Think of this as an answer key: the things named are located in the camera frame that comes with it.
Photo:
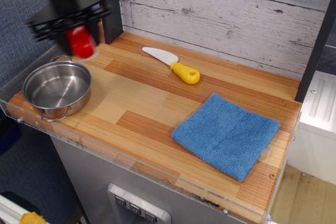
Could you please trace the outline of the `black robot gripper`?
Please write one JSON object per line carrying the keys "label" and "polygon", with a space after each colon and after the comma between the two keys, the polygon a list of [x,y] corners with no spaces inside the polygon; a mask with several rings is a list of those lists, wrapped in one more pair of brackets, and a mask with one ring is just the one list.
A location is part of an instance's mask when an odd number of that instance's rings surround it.
{"label": "black robot gripper", "polygon": [[100,44],[99,20],[111,14],[107,0],[48,0],[26,24],[39,40],[54,40],[62,51],[72,56],[66,31],[85,25],[96,46]]}

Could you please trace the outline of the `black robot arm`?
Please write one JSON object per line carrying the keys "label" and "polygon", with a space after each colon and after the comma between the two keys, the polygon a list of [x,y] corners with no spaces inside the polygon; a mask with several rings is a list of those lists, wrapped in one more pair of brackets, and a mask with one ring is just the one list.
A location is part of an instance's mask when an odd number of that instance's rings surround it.
{"label": "black robot arm", "polygon": [[87,61],[98,54],[98,23],[110,13],[107,0],[48,0],[27,26],[38,41],[53,40],[68,55]]}

